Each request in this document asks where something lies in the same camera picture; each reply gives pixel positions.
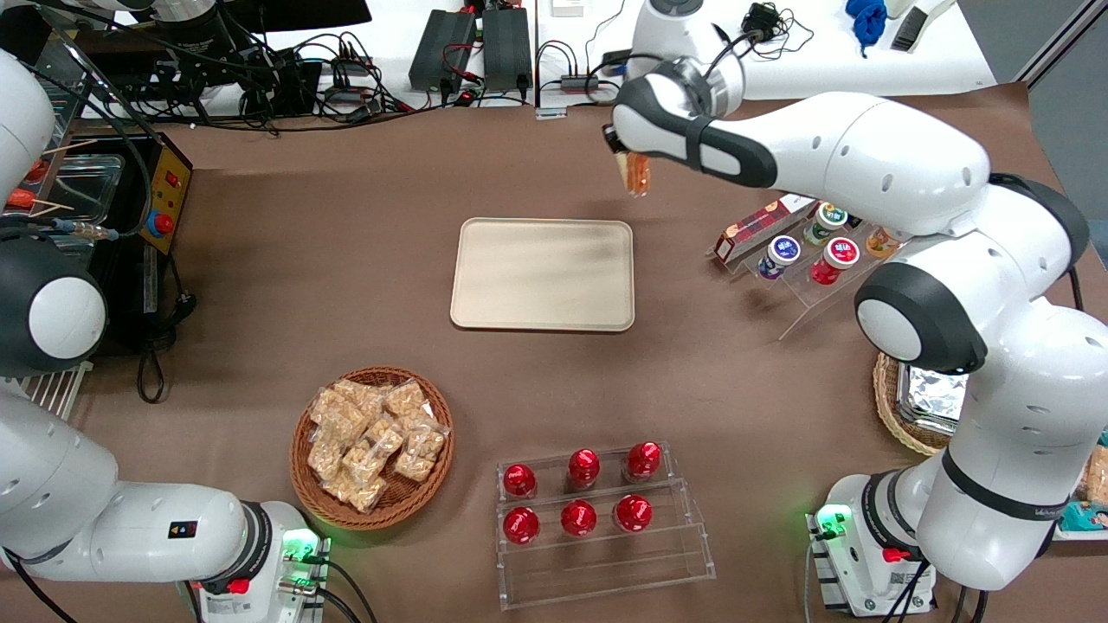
yellow panel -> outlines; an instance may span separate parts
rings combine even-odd
[[[188,192],[188,183],[192,181],[192,171],[185,166],[185,163],[181,162],[173,150],[165,147],[157,159],[153,176],[151,187],[154,193],[154,202],[151,204],[151,213],[168,214],[173,218],[174,227],[173,232],[158,238],[151,234],[146,224],[143,223],[140,235],[157,251],[168,254],[170,247],[173,245],[173,236],[177,233],[176,225],[181,218],[181,207],[185,203],[185,194]],[[176,181],[176,185],[172,185],[171,181]]]

beige tray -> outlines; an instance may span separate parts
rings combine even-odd
[[[630,227],[619,221],[470,218],[450,318],[475,329],[626,330],[632,257]]]

wicker basket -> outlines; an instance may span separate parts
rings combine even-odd
[[[431,402],[431,410],[434,418],[441,423],[453,429],[454,423],[450,417],[450,409],[442,394],[431,385],[431,381],[403,368],[377,367],[363,368],[342,375],[342,378],[360,382],[362,385],[400,385],[408,379],[416,379],[423,394]],[[293,487],[296,489],[300,502],[316,517],[339,528],[357,531],[380,530],[393,525],[411,517],[442,487],[442,481],[450,471],[450,466],[454,460],[454,435],[447,437],[447,445],[439,455],[439,461],[431,470],[431,476],[424,482],[414,482],[402,476],[392,472],[392,463],[396,457],[389,460],[383,472],[383,478],[389,482],[384,494],[369,513],[362,514],[353,507],[345,504],[330,497],[319,486],[316,473],[308,467],[308,452],[311,443],[308,439],[315,430],[316,425],[308,417],[308,409],[300,415],[300,421],[296,426],[296,433],[293,437],[293,447],[289,450],[289,470],[293,478]]]
[[[896,409],[899,375],[900,361],[884,353],[879,354],[878,365],[873,368],[873,395],[878,404],[878,416],[897,441],[930,457],[945,448],[951,438],[906,422],[900,417]]]

table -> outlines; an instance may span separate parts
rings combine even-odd
[[[1023,86],[906,101],[982,141],[997,171],[1057,187]],[[779,105],[750,102],[739,116]],[[875,417],[876,353],[849,306],[779,343],[792,304],[705,258],[722,227],[779,193],[657,163],[652,193],[632,200],[599,136],[606,116],[574,109],[554,123],[526,109],[452,109],[279,139],[167,127],[197,167],[176,255],[199,299],[162,357],[168,401],[138,400],[134,359],[98,360],[71,422],[115,453],[121,478],[295,502],[288,445],[317,389],[363,366],[404,366],[451,405],[452,471],[425,509],[393,529],[328,530],[336,560],[382,623],[619,623],[640,611],[657,621],[801,621],[802,514],[841,476],[921,457]],[[464,161],[443,149],[474,136],[480,147]],[[472,216],[630,224],[635,325],[618,335],[453,327],[455,245]],[[1091,253],[1079,267],[1088,309],[1108,317],[1108,275]],[[1070,303],[1065,283],[1050,296]],[[647,437],[674,448],[707,521],[718,580],[501,614],[496,463]],[[994,594],[989,620],[1101,620],[1108,595],[1088,579],[1104,561],[1083,556],[1106,551],[1074,545],[1055,544]],[[189,621],[170,585],[43,585],[82,623]],[[352,603],[339,582],[331,588]],[[948,621],[955,592],[941,583],[941,612],[913,621]],[[0,604],[6,621],[53,621],[11,574],[0,573]],[[815,610],[820,621],[844,621]]]
[[[596,41],[588,48],[594,61],[604,52],[630,48],[635,21],[644,0],[586,0],[585,14],[581,18],[556,18],[551,12],[550,0],[524,0],[529,11],[532,45],[550,39],[560,39],[574,48],[578,67],[585,70],[585,42],[592,37],[596,25],[616,13],[619,17],[601,29]],[[843,11],[840,0],[786,0],[778,2],[781,9],[790,8],[797,19],[814,31],[814,37],[800,51],[786,53],[779,60],[763,61],[749,55],[745,59],[748,78],[747,99],[787,100],[801,99],[824,91],[862,91],[874,95],[934,95],[963,93],[996,84],[985,57],[970,30],[957,4],[941,16],[929,27],[919,48],[912,54],[890,50],[889,47],[900,28],[900,21],[891,21],[876,45],[863,59],[856,39],[851,31],[852,19]],[[424,2],[372,2],[373,21],[349,29],[305,30],[275,32],[269,43],[275,49],[296,45],[320,33],[339,33],[349,30],[366,44],[373,61],[381,67],[384,83],[389,90],[404,102],[423,105],[427,94],[412,91],[408,81],[408,69],[416,53],[420,35],[427,23],[427,16],[433,9],[458,10],[459,0],[428,0]],[[537,30],[535,10],[537,8]],[[704,11],[712,16],[715,23],[729,33],[739,32],[742,17],[749,3],[710,0]],[[796,40],[800,41],[798,29]],[[796,43],[790,42],[790,48]],[[306,58],[330,59],[329,52],[320,48],[304,50]],[[484,65],[481,54],[471,58],[468,67],[478,74]],[[558,79],[565,72],[565,61],[557,53],[546,53],[542,59],[542,82]],[[218,111],[237,110],[240,91],[237,86],[225,88],[217,96],[208,99],[213,114]],[[527,94],[534,102],[534,93]],[[587,101],[583,95],[565,95],[552,88],[543,98],[543,106],[565,106]],[[507,101],[489,101],[484,105],[515,105]]]

acrylic display stand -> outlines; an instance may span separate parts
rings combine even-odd
[[[858,290],[858,286],[862,284],[862,280],[870,273],[872,273],[874,268],[889,259],[879,259],[865,249],[865,238],[878,229],[878,225],[862,223],[851,231],[847,231],[845,228],[840,229],[835,232],[833,237],[845,237],[858,243],[860,252],[858,263],[850,269],[843,272],[839,276],[839,280],[830,286],[819,284],[812,280],[809,269],[812,267],[812,264],[815,264],[815,262],[821,257],[823,247],[817,247],[804,242],[804,227],[807,227],[810,222],[811,221],[803,221],[794,225],[791,229],[784,232],[783,235],[792,236],[800,242],[801,255],[800,259],[798,259],[792,266],[786,268],[784,273],[777,279],[766,279],[760,273],[758,273],[758,262],[761,261],[765,255],[765,251],[752,253],[742,259],[742,266],[745,266],[747,270],[753,273],[755,277],[765,284],[766,287],[783,288],[792,294],[804,307],[804,310],[801,312],[800,316],[798,316],[797,319],[789,325],[789,328],[784,329],[784,333],[778,338],[779,340],[784,339],[797,327],[800,327],[812,318],[819,316],[824,309],[831,307],[839,300],[842,300],[843,297],[853,295],[853,293]],[[905,242],[904,245],[901,245],[901,248],[904,248],[907,244],[909,243]]]
[[[677,471],[669,446],[659,446],[661,466],[649,481],[640,483],[628,483],[620,471],[630,448],[597,452],[601,474],[596,484],[583,492],[566,486],[570,455],[497,466],[501,610],[716,578],[704,518]],[[504,490],[504,471],[515,463],[535,472],[537,496],[532,500],[514,499]],[[612,518],[616,502],[630,493],[646,498],[654,508],[649,527],[634,534],[620,531]],[[570,537],[562,530],[562,509],[573,500],[585,500],[596,510],[596,529],[587,537]],[[504,517],[516,507],[530,508],[538,515],[538,535],[526,545],[507,541],[502,531]]]

